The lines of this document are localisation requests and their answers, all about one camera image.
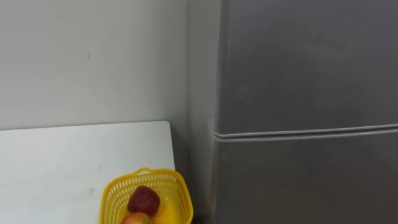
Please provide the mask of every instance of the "apple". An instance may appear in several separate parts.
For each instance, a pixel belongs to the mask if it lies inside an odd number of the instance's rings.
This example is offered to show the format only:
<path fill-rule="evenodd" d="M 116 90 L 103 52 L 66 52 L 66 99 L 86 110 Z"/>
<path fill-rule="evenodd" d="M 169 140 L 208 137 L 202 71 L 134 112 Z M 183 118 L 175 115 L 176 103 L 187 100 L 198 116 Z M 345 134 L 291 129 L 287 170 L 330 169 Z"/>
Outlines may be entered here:
<path fill-rule="evenodd" d="M 143 212 L 134 212 L 123 218 L 121 224 L 152 224 L 149 216 Z"/>
<path fill-rule="evenodd" d="M 154 190 L 146 186 L 138 186 L 127 204 L 129 212 L 144 212 L 150 217 L 156 215 L 159 207 L 160 197 Z"/>

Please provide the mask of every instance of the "wall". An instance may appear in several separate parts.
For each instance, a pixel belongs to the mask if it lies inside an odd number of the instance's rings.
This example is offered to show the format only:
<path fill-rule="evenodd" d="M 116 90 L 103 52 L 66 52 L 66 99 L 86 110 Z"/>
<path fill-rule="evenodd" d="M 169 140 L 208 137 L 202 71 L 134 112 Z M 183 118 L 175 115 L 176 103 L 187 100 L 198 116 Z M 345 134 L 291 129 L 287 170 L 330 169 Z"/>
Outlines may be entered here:
<path fill-rule="evenodd" d="M 0 29 L 0 129 L 165 119 L 187 137 L 186 0 L 3 0 Z"/>
<path fill-rule="evenodd" d="M 214 110 L 221 0 L 188 1 L 189 145 L 195 172 L 197 215 L 210 207 Z"/>

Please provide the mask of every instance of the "gray refrigerator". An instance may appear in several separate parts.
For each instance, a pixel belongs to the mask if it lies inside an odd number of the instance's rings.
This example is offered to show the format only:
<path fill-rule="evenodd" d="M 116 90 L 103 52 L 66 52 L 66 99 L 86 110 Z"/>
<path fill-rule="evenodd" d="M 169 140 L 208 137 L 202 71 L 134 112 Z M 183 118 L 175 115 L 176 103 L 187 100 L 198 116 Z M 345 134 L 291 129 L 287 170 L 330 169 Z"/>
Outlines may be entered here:
<path fill-rule="evenodd" d="M 213 223 L 398 223 L 397 9 L 222 1 Z"/>

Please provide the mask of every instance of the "table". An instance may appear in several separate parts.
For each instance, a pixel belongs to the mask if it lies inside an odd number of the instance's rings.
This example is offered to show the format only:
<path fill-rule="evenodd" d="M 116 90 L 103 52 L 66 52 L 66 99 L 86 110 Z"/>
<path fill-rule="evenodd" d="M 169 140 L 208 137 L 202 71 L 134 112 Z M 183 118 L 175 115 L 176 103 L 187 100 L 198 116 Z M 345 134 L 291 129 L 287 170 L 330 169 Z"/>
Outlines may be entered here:
<path fill-rule="evenodd" d="M 168 122 L 0 131 L 0 223 L 98 223 L 106 184 L 140 167 L 174 169 Z"/>

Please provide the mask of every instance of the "plastic basket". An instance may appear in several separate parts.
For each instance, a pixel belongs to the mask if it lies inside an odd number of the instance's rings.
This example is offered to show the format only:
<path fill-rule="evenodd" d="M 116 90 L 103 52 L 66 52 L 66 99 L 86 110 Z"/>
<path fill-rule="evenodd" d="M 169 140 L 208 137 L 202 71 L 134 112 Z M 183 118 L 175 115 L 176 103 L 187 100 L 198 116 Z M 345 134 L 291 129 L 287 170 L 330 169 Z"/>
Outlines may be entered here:
<path fill-rule="evenodd" d="M 141 168 L 110 182 L 101 203 L 99 224 L 120 224 L 129 214 L 127 203 L 135 189 L 145 185 L 152 188 L 160 197 L 160 208 L 155 224 L 189 224 L 193 208 L 187 185 L 183 177 L 170 169 Z"/>

